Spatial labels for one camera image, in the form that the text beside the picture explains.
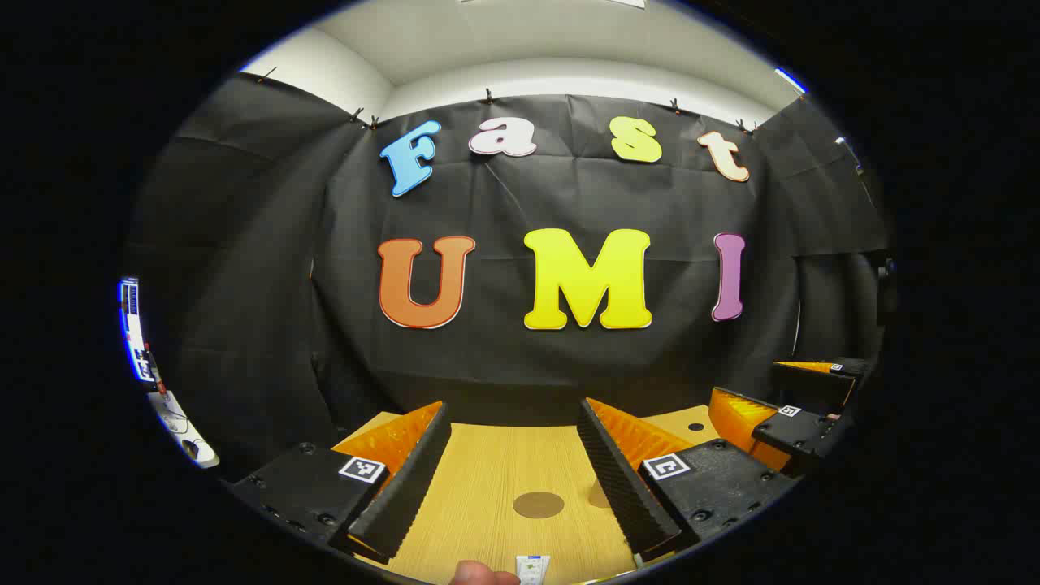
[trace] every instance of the finger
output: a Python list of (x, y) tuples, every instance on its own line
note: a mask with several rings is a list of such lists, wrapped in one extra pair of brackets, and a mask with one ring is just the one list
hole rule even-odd
[(448, 585), (498, 585), (495, 579), (495, 574), (484, 563), (459, 561), (454, 578)]
[(496, 570), (495, 585), (520, 585), (520, 578), (505, 570)]

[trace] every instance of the wood grain surface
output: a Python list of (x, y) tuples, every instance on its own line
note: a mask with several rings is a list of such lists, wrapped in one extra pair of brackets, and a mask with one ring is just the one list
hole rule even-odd
[[(396, 418), (380, 412), (350, 436)], [(718, 438), (707, 406), (647, 416), (645, 421), (694, 444)], [(692, 431), (693, 423), (704, 425)], [(576, 427), (491, 427), (451, 424), (444, 450), (419, 513), (388, 565), (393, 573), (447, 584), (460, 560), (477, 560), (492, 570), (516, 571), (517, 555), (551, 557), (544, 585), (607, 579), (636, 568), (609, 508), (590, 503), (596, 475)], [(531, 491), (555, 493), (564, 509), (548, 518), (528, 518), (513, 502)]]

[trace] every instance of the letter m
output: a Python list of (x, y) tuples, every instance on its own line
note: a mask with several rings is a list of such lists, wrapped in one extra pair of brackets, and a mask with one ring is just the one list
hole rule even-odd
[(650, 325), (643, 286), (643, 253), (650, 247), (646, 233), (610, 232), (592, 266), (567, 230), (535, 230), (523, 243), (535, 251), (535, 309), (524, 315), (527, 329), (567, 325), (567, 315), (560, 310), (561, 290), (582, 328), (592, 323), (608, 289), (606, 310), (599, 316), (603, 327), (643, 329)]

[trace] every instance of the blue letter f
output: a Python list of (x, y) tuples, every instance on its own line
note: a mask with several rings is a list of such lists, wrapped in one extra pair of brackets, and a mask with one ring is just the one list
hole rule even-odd
[[(437, 149), (427, 134), (436, 134), (440, 129), (441, 125), (431, 120), (390, 143), (380, 153), (380, 158), (390, 161), (390, 170), (393, 171), (395, 181), (391, 190), (394, 197), (405, 195), (434, 174), (434, 170), (430, 167), (419, 166), (419, 157), (426, 160), (434, 157)], [(415, 147), (412, 147), (412, 141), (415, 141)]]

